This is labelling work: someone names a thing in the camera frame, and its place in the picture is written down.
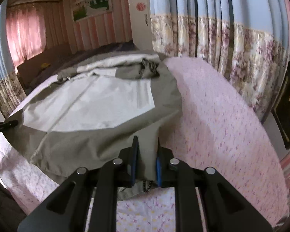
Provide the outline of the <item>white wardrobe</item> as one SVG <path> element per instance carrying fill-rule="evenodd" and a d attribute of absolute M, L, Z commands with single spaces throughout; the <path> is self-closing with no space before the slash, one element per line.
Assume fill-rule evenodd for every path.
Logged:
<path fill-rule="evenodd" d="M 150 0 L 128 0 L 133 43 L 139 50 L 152 50 Z"/>

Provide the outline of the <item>far bed striped blanket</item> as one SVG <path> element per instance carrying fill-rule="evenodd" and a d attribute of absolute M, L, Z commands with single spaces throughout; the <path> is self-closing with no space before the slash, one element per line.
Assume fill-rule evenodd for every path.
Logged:
<path fill-rule="evenodd" d="M 132 50 L 137 50 L 137 49 L 138 48 L 135 46 L 135 44 L 131 40 L 128 42 L 107 44 L 107 45 L 98 47 L 96 49 L 78 51 L 75 54 L 72 53 L 72 55 L 70 55 L 69 57 L 63 58 L 62 60 L 59 60 L 57 62 L 54 62 L 53 64 L 50 64 L 50 66 L 47 67 L 46 69 L 42 69 L 42 71 L 39 72 L 38 76 L 34 78 L 30 84 L 24 84 L 22 81 L 22 85 L 26 90 L 33 90 L 50 76 L 55 75 L 59 73 L 61 70 L 69 68 L 95 55 L 101 55 L 101 54 L 105 54 L 109 52 L 132 51 Z"/>

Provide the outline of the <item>brown bed headboard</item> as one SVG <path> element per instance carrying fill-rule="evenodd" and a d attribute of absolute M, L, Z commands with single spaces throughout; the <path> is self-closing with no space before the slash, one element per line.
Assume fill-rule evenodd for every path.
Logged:
<path fill-rule="evenodd" d="M 42 71 L 42 64 L 53 64 L 70 55 L 72 55 L 72 53 L 68 43 L 47 49 L 19 65 L 17 67 L 19 76 L 22 78 L 24 84 L 30 84 L 31 81 L 38 76 L 39 72 Z"/>

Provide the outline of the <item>blue floral curtain left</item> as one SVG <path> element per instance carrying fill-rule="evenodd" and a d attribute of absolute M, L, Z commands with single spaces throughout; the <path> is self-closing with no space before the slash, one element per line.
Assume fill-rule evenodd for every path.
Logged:
<path fill-rule="evenodd" d="M 11 58 L 6 30 L 8 0 L 0 5 L 0 111 L 7 118 L 26 98 Z"/>

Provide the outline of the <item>framed wedding picture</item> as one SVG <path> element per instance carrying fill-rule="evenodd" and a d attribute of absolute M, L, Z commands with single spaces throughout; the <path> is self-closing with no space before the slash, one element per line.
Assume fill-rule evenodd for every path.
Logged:
<path fill-rule="evenodd" d="M 74 22 L 78 22 L 112 11 L 112 0 L 79 0 L 72 6 L 72 19 Z"/>

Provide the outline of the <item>grey and white jacket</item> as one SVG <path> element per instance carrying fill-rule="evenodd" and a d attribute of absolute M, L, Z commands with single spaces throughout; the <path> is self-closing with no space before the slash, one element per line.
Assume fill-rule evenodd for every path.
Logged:
<path fill-rule="evenodd" d="M 11 146 L 56 183 L 77 168 L 102 167 L 138 138 L 136 183 L 118 199 L 157 179 L 159 134 L 182 113 L 177 82 L 160 54 L 128 51 L 95 55 L 62 70 L 10 116 L 3 134 Z"/>

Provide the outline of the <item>blue floral curtain right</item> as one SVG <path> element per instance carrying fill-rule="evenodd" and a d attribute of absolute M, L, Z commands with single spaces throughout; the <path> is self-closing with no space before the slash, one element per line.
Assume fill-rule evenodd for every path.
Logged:
<path fill-rule="evenodd" d="M 152 46 L 205 60 L 264 121 L 289 52 L 285 0 L 150 0 Z"/>

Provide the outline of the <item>yellow toy on bed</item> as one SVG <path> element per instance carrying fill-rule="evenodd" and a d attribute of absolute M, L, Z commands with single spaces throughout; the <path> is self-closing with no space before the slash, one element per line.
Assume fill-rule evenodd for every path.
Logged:
<path fill-rule="evenodd" d="M 46 69 L 47 67 L 49 67 L 50 64 L 49 63 L 42 63 L 41 64 L 41 69 Z"/>

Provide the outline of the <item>blue floral curtain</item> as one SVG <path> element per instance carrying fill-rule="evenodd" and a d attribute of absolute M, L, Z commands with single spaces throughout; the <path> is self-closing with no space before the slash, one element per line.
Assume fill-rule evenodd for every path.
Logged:
<path fill-rule="evenodd" d="M 285 0 L 150 0 L 152 46 L 205 60 L 264 121 L 289 52 Z"/>
<path fill-rule="evenodd" d="M 11 58 L 6 30 L 8 0 L 0 5 L 0 111 L 7 118 L 26 98 Z"/>

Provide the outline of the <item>pink window curtain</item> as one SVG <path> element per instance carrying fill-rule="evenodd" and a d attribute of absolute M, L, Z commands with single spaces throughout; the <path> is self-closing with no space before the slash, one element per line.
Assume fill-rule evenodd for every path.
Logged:
<path fill-rule="evenodd" d="M 46 48 L 46 28 L 43 7 L 33 3 L 7 9 L 8 46 L 15 67 Z"/>

